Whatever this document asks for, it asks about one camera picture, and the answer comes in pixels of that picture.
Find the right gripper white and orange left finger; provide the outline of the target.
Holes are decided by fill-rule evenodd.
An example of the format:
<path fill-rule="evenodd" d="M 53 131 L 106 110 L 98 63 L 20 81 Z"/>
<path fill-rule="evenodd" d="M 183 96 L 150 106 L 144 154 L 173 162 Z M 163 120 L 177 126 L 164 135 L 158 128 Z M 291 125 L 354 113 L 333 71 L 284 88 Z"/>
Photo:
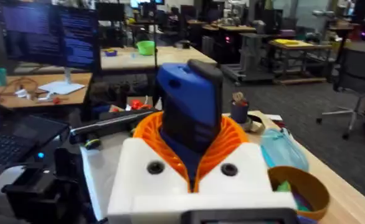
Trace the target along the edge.
<path fill-rule="evenodd" d="M 123 142 L 108 205 L 109 215 L 189 210 L 187 171 L 160 135 L 162 112 L 142 120 Z"/>

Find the right gripper white and orange right finger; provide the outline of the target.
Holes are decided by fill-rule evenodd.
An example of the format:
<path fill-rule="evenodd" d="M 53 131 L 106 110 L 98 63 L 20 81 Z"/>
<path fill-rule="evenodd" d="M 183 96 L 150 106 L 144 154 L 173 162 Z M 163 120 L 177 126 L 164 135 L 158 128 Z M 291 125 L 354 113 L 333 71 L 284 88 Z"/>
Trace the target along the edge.
<path fill-rule="evenodd" d="M 260 146 L 232 118 L 221 129 L 197 168 L 196 192 L 221 194 L 271 191 Z"/>

